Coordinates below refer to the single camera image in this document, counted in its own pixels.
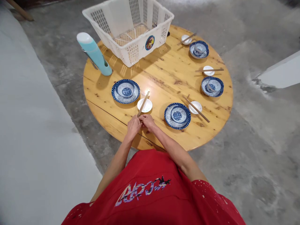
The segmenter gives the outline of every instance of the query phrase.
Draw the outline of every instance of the wooden table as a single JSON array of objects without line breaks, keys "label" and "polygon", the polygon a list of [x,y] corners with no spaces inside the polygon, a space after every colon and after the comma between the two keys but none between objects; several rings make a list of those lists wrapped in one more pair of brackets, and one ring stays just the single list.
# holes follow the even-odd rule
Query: wooden table
[{"label": "wooden table", "polygon": [[[149,112],[155,123],[171,138],[189,151],[204,145],[215,137],[228,120],[233,104],[233,90],[230,74],[218,53],[209,46],[209,56],[205,59],[194,59],[189,53],[189,46],[178,46],[181,36],[191,35],[190,31],[177,26],[170,26],[170,36],[161,47],[142,58],[131,68],[126,67],[102,42],[98,46],[105,59],[113,69],[111,76],[102,75],[87,60],[83,73],[83,86],[87,103],[101,126],[119,141],[127,133],[127,123],[138,113],[137,103],[142,94],[150,90],[153,108]],[[201,81],[205,77],[195,72],[204,66],[224,68],[215,72],[224,82],[224,92],[218,98],[205,95]],[[112,86],[121,79],[134,80],[140,87],[139,98],[131,104],[116,102],[111,94]],[[191,123],[184,130],[175,130],[164,120],[164,111],[171,103],[183,103],[188,106],[182,95],[189,95],[190,101],[202,104],[202,113],[211,121],[207,123],[201,116],[192,114]],[[132,145],[139,150],[163,146],[146,128],[139,132]]]}]

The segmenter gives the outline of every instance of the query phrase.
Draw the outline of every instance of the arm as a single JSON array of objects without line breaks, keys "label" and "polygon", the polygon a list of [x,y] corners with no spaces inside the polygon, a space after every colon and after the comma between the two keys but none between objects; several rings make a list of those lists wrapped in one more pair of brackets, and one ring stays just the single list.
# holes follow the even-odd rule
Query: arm
[{"label": "arm", "polygon": [[91,202],[95,201],[105,188],[116,178],[117,175],[125,168],[128,152],[132,145],[132,141],[141,128],[141,122],[137,115],[134,115],[127,125],[127,134],[120,145],[117,153],[113,157],[108,166]]},{"label": "arm", "polygon": [[189,178],[190,181],[204,180],[207,178],[199,169],[197,163],[191,156],[178,144],[175,140],[166,135],[153,121],[151,115],[142,115],[139,117],[143,121],[143,126],[146,126],[163,145],[164,149],[169,153],[172,160],[181,168],[182,172]]}]

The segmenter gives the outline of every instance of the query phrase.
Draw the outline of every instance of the red clothing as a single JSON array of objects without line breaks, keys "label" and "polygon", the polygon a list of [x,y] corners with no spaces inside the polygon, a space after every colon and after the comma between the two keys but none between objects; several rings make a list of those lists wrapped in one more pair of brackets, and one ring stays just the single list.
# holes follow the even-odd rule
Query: red clothing
[{"label": "red clothing", "polygon": [[138,151],[94,203],[81,203],[69,224],[245,224],[233,203],[203,180],[191,182],[170,156]]}]

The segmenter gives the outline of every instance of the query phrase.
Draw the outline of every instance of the hand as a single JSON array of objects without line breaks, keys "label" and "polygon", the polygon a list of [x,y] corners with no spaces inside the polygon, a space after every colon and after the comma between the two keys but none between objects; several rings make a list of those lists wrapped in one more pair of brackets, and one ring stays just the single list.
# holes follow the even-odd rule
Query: hand
[{"label": "hand", "polygon": [[153,132],[153,129],[156,127],[156,124],[149,114],[144,114],[139,117],[143,121],[143,126],[147,127],[150,132]]},{"label": "hand", "polygon": [[136,134],[141,129],[142,123],[137,115],[134,115],[127,125],[127,135],[130,139],[134,139]]}]

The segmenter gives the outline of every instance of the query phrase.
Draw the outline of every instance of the small white sauce dish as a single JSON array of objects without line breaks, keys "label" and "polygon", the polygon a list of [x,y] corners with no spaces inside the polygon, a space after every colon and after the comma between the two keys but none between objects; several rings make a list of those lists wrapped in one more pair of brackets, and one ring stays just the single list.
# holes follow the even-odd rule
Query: small white sauce dish
[{"label": "small white sauce dish", "polygon": [[[197,102],[197,101],[192,101],[191,102],[200,112],[202,112],[202,105],[199,103],[199,102]],[[188,105],[188,109],[190,110],[190,112],[191,113],[193,113],[193,114],[199,114],[195,109],[194,109],[194,107],[193,106],[191,106],[191,105]]]},{"label": "small white sauce dish", "polygon": [[[205,66],[203,67],[203,70],[207,70],[207,69],[213,69],[211,66]],[[206,76],[213,76],[215,74],[214,71],[206,71],[206,72],[203,72]]]},{"label": "small white sauce dish", "polygon": [[[186,39],[186,38],[188,38],[189,36],[188,35],[183,35],[182,37],[181,37],[181,41],[183,41],[184,39]],[[192,39],[190,38],[190,39],[187,39],[185,42],[183,42],[182,44],[184,44],[184,45],[189,45],[190,43],[192,42]]]},{"label": "small white sauce dish", "polygon": [[[137,108],[140,110],[142,104],[143,104],[144,99],[140,99],[137,103]],[[152,109],[152,102],[149,99],[146,99],[146,102],[144,104],[144,108],[142,110],[142,113],[147,113]]]}]

